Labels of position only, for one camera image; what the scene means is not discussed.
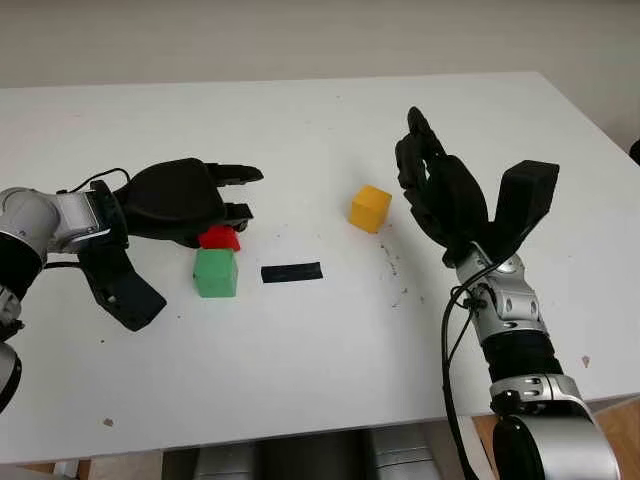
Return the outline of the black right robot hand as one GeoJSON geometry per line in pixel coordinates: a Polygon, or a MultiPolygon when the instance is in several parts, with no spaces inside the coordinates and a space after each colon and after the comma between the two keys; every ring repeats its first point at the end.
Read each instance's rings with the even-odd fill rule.
{"type": "Polygon", "coordinates": [[[423,113],[407,114],[409,133],[395,147],[398,181],[422,231],[445,249],[444,264],[461,264],[488,226],[481,188],[464,163],[448,154],[423,113]]]}

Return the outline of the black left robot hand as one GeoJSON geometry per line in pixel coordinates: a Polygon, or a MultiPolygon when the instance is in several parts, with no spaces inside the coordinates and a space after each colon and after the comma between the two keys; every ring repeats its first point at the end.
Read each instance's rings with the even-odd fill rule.
{"type": "Polygon", "coordinates": [[[246,203],[224,202],[219,189],[262,178],[256,167],[185,158],[145,168],[114,196],[131,236],[196,248],[198,236],[210,228],[223,226],[241,232],[253,218],[246,203]]]}

